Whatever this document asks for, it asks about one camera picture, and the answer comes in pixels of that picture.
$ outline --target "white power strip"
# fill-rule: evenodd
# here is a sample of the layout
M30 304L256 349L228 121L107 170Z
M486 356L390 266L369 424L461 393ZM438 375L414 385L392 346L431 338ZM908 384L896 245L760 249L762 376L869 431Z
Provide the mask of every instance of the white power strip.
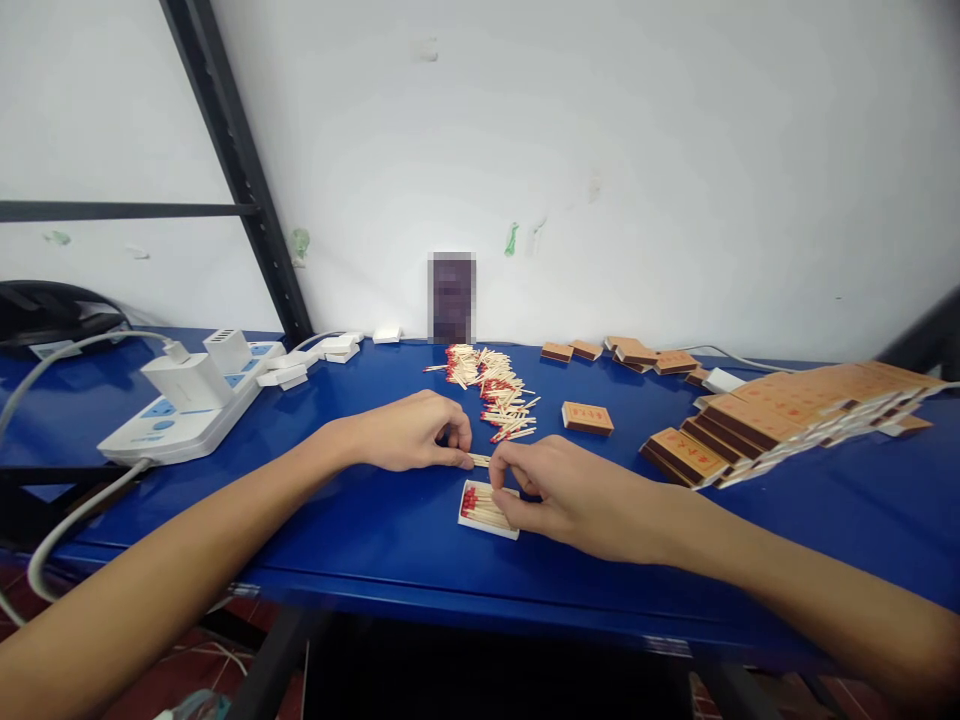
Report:
M233 388L233 399L225 407L181 413L161 395L97 445L97 450L128 467L142 458L173 465L212 453L260 394L257 376L266 371L265 361L286 354L280 343L248 344L253 359L240 372L223 376Z

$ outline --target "blue table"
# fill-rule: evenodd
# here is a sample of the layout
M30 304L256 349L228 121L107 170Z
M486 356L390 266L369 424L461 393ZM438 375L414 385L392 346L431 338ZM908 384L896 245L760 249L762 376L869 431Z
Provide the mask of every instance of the blue table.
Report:
M194 351L208 330L162 329ZM249 333L251 340L276 335ZM539 348L500 347L542 400L538 433L566 435L651 478L663 476L637 453L643 441L695 414L701 392L680 376L639 375L603 357L569 365L541 360ZM15 416L0 463L99 464L95 446L155 397L138 368L157 352L131 340L96 359L71 359L48 372ZM736 366L718 358L705 365ZM475 452L490 454L494 429L479 421L476 388L423 373L445 362L444 347L363 343L346 365L317 363L310 382L265 389L211 456L153 473L115 508L63 547L58 560L90 572L162 523L264 464L336 417L423 388L460 402L474 423ZM9 395L29 370L0 361ZM756 377L744 369L743 377ZM565 400L609 409L609 438L563 429ZM867 436L791 458L768 475L725 491L716 502L773 532L960 610L960 483L953 457L960 402L928 401L936 426L909 440ZM463 480L486 478L429 468L403 475L355 467L322 490L267 544L239 578L241 591L283 603L448 622L514 632L605 637L653 647L688 643L700 656L767 667L828 670L829 661L744 593L664 567L601 562L530 533L511 542L457 524Z

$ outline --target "pile of matchsticks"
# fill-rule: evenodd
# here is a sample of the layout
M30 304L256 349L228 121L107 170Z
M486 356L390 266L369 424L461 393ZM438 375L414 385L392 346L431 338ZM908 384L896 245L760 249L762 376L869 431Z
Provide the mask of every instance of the pile of matchsticks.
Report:
M487 483L467 481L463 493L463 502L460 504L460 517L490 525L508 533L516 528L510 527L506 516L493 502L493 488Z
M515 440L536 432L537 419L530 416L530 410L540 398L529 402L521 398L535 393L525 389L524 382L513 372L509 355L489 348L477 352L472 345L451 345L447 348L446 365L433 365L423 371L434 370L445 370L447 382L464 390L470 385L480 386L480 397L487 403L480 419L500 428L490 442Z

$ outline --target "white cable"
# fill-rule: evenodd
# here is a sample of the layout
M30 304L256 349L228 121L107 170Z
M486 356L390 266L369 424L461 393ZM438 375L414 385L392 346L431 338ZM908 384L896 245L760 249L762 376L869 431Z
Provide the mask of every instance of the white cable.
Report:
M230 604L230 602L231 602L232 600L233 600L233 595L227 595L225 598L223 598L223 600L221 600L221 601L218 602L216 605L214 605L212 608L210 608L209 610L207 610L207 615L209 615L209 614L212 613L212 612L216 612L217 610L220 610L220 609L222 609L222 608L225 608L227 605Z
M325 332L325 333L317 333L316 335L314 335L314 336L312 336L312 337L308 337L306 340L304 340L302 343L300 343L299 345L297 345L297 346L296 346L293 350L291 350L290 352L296 352L297 350L302 350L306 345L309 345L309 344L312 343L314 340L323 340L323 338L325 338L325 337L330 337L331 335L343 335L345 332L347 332L347 331L346 331L346 330L331 330L331 331Z
M11 620L13 624L17 627L23 627L27 624L27 621L24 620L23 616L17 612L16 608L10 604L10 601L7 600L7 596L0 592L0 609L2 609Z
M74 350L79 350L80 348L86 347L87 345L93 345L94 343L102 342L104 340L112 340L113 338L120 338L120 337L147 337L147 338L154 338L156 340L163 340L164 343L169 343L169 344L172 344L175 342L171 338L168 338L166 335L161 335L159 333L152 333L144 330L119 330L117 332L103 333L101 335L93 335L91 337L84 338L83 340L78 340L75 343L71 343L66 347L60 348L56 352L51 353L50 355L45 357L43 360L41 360L37 364L37 366L33 370L31 370L23 380L20 381L20 384L17 385L17 389L13 391L13 393L10 395L10 398L7 400L7 404L4 405L3 412L0 412L0 445L3 444L3 436L7 431L7 426L10 424L10 419L13 417L13 413L14 411L16 411L17 406L19 406L20 401L23 399L23 396L27 394L27 390L29 390L31 386L37 381L37 378L43 375L43 373L46 371L47 368L49 368L57 360L70 354ZM117 480L115 483L113 483L113 485L103 490L94 498L91 498L91 500L97 500L99 502L99 499L106 498L106 497L109 497L109 495L112 495L113 492L115 492L120 487L128 483L130 480L132 480L136 475L138 475L143 470L143 468L138 469L139 465L140 463L137 463L137 466L134 466L134 469L136 469L136 472L131 471L126 473L123 477L120 478L120 480ZM111 488L114 488L114 486L117 486L117 487L108 493L107 491L111 490ZM45 597L42 593L37 591L32 581L30 582L30 587L33 587L34 592L37 592L38 595L40 595L41 597ZM46 587L43 586L42 577L39 581L39 587L46 590ZM50 600L50 602L53 602L54 600L56 600L55 596L53 596L53 599ZM14 609L14 607L10 604L10 601L4 596L2 592L0 592L0 609L2 609L8 616L10 616L10 619L14 622L14 624L17 625L17 627L23 627L24 625L26 625L26 620L24 620L24 618Z
M23 399L23 396L27 394L27 390L37 381L44 371L53 365L57 360L64 357L65 355L71 353L74 350L79 350L82 347L87 345L93 345L94 343L101 342L103 340L112 340L117 337L149 337L156 340L163 340L165 343L174 343L175 340L168 338L166 335L160 335L159 333L145 332L142 330L121 330L115 333L103 333L102 335L94 335L92 337L84 338L75 343L62 347L56 352L48 355L40 363L29 372L29 374L20 381L20 384L17 385L17 389L13 391L10 395L10 399L7 400L7 404L3 408L3 412L0 413L0 444L3 443L3 435L7 430L7 425L10 424L10 418L13 417L13 411L17 409L17 406L20 404L20 401Z
M50 531L50 534L43 539L43 542L40 543L36 551L33 553L33 557L30 558L30 564L27 566L27 582L30 583L31 589L37 595L42 597L47 602L56 602L60 599L60 596L50 590L50 588L47 587L46 582L44 582L43 566L47 562L47 558L53 551L54 546L56 546L56 544L60 541L60 538L64 536L67 530L73 527L74 524L76 524L79 520L83 519L83 517L97 507L97 505L123 488L124 485L129 483L152 464L153 461L150 458L142 458L138 460L137 464L125 472L119 479L114 480L103 490L87 500L83 505L67 515L67 517L60 521L59 525Z
M220 650L220 652L222 652L224 655L226 655L230 660L233 660L233 661L237 664L237 667L240 668L240 672L243 673L243 676L244 676L244 677L247 676L247 667L246 667L246 665L243 664L243 660L241 660L241 659L238 658L236 655L234 655L232 652L230 652L229 650L227 650L227 649L226 649L223 645L221 645L220 643L218 643L218 642L216 642L216 641L213 641L213 642L211 642L211 644L212 644L212 645L215 645L215 646L217 647L217 649Z
M731 358L732 360L736 360L737 362L742 362L744 365L752 365L753 367L760 368L761 370L772 370L773 372L789 372L789 373L798 372L793 368L782 368L776 365L767 365L766 363L758 363L758 362L754 362L753 360L747 360L746 358L742 358L739 355L734 355L731 352L727 352L723 348L717 347L716 345L691 345L690 347L686 347L686 348L673 348L673 349L674 350L697 350L699 348L705 348L705 347L710 348L711 350L716 350L718 353L721 353L722 355L726 355L728 358Z

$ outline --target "stack of matchboxes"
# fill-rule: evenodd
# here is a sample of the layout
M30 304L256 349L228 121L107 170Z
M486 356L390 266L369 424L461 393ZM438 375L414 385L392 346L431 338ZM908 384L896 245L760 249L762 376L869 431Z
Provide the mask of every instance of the stack of matchboxes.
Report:
M920 432L931 424L913 413L945 386L876 361L774 373L698 398L699 415L652 436L640 453L673 482L729 487L818 445L874 431Z

